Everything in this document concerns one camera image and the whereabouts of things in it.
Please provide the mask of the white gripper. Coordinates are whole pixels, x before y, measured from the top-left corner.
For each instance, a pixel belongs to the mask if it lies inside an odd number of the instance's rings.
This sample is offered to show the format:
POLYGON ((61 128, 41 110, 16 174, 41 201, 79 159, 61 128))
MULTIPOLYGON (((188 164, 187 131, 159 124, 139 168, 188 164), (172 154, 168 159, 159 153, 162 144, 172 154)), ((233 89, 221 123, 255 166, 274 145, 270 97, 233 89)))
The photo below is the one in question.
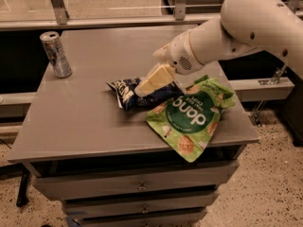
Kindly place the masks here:
POLYGON ((205 67, 192 52, 189 31, 178 35, 170 43, 156 50, 153 56, 164 64, 156 64, 134 89, 140 97, 150 95, 172 83, 176 73, 189 75, 205 67))

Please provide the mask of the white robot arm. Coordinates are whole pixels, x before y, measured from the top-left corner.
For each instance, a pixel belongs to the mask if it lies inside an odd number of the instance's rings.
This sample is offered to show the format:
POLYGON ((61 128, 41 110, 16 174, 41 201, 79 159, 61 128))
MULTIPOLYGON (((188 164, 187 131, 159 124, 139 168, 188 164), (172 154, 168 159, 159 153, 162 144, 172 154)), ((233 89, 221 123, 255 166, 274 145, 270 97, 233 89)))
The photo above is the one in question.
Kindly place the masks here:
POLYGON ((281 0, 224 0, 221 15, 176 36, 153 53, 157 64, 135 88, 147 96, 213 61, 266 51, 303 76, 303 20, 281 0))

